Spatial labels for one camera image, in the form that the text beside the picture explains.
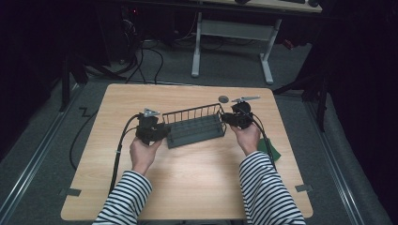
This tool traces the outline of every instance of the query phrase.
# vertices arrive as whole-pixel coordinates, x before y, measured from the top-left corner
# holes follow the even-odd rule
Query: gray carpet floor
[[[265,87],[276,89],[295,80],[299,69],[311,49],[311,45],[297,47],[289,51],[284,46],[274,46],[269,63],[275,83],[267,85],[258,61],[258,51],[261,43],[253,43],[243,48],[252,51],[242,51],[242,46],[236,44],[210,43],[203,50],[201,71],[198,78],[191,77],[191,60],[193,46],[189,41],[180,42],[173,48],[147,42],[147,47],[162,54],[163,66],[158,76],[158,84],[185,83],[193,85]],[[142,76],[137,73],[131,83],[142,83],[142,77],[150,83],[161,65],[161,58],[152,51],[144,51],[144,61],[141,67]],[[69,149],[77,132],[87,120],[85,114],[96,111],[109,83],[115,81],[101,76],[90,76],[89,83],[80,87],[80,94],[70,106],[58,132],[50,143],[49,152],[39,170],[31,181],[28,189],[19,201],[8,224],[91,224],[92,221],[64,221],[60,212],[65,196],[60,196],[62,188],[69,188],[74,170],[69,163]],[[288,92],[276,96],[276,101],[291,142],[298,166],[306,185],[311,185],[309,197],[314,209],[314,215],[307,218],[308,224],[352,224],[344,207],[344,202],[330,174],[323,143],[318,137],[313,118],[308,114],[299,92]],[[60,83],[53,90],[49,99],[31,118],[29,126],[14,145],[8,156],[1,162],[0,201],[4,203],[13,189],[20,174],[35,153],[52,121],[59,114],[61,106]],[[78,164],[84,150],[84,145],[94,123],[91,120],[78,137],[72,151],[73,161]],[[349,144],[344,137],[338,118],[328,98],[328,109],[325,116],[325,128],[329,143],[341,165],[352,194],[357,200],[363,221],[366,224],[390,224],[384,209],[378,203],[369,182],[363,175],[355,160]],[[226,221],[184,221],[186,224],[228,224]],[[145,224],[180,224],[182,221],[153,221]]]

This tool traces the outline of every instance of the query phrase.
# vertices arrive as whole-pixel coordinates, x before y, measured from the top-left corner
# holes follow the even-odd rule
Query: dark background
[[[346,138],[391,220],[398,223],[397,1],[323,1],[321,6],[324,15],[345,22],[324,24],[319,33],[319,23],[286,20],[277,43],[313,43],[298,80],[328,76]],[[125,58],[123,27],[116,25],[119,6],[106,7],[0,2],[1,158],[50,96],[67,53],[79,52],[102,65]],[[143,25],[150,36],[172,43],[178,38],[175,29],[181,34],[190,29],[193,12],[158,10],[143,16],[156,18]]]

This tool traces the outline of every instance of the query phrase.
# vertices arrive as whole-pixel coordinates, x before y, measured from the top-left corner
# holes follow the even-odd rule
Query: human hand
[[[237,135],[237,143],[246,156],[257,151],[257,144],[260,141],[260,129],[253,123],[245,129],[230,126]]]
[[[155,160],[156,151],[163,140],[147,145],[143,143],[139,138],[135,137],[130,145],[130,157],[132,162],[132,170],[145,175]]]

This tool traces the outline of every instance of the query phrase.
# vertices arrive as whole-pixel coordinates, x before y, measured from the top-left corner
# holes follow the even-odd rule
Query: metal rail
[[[62,125],[66,115],[68,114],[70,106],[72,105],[73,101],[81,94],[83,88],[76,84],[72,90],[72,98],[68,107],[63,112],[58,113],[50,128],[44,135],[44,138],[38,146],[35,154],[32,156],[20,178],[16,182],[14,188],[10,191],[7,199],[3,202],[3,205],[0,208],[0,224],[7,224],[11,218],[18,203],[35,177],[41,163],[47,156],[47,153],[50,150],[51,142],[56,132]]]
[[[344,175],[340,170],[339,164],[333,155],[333,151],[329,145],[327,136],[325,132],[322,132],[320,130],[319,125],[316,123],[316,112],[314,106],[312,105],[311,102],[308,101],[304,102],[304,106],[307,113],[312,117],[311,122],[323,145],[325,159],[326,162],[328,163],[331,177],[333,178],[337,190],[339,191],[345,210],[351,220],[351,224],[359,224],[359,225],[365,224],[360,214],[360,210],[357,207],[357,204],[355,203],[351,189],[346,183]]]

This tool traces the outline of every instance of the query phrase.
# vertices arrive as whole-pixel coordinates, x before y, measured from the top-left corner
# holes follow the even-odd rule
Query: striped sleeve
[[[151,191],[151,184],[141,174],[124,172],[93,224],[137,224]]]
[[[248,155],[239,177],[248,224],[305,224],[267,154]]]

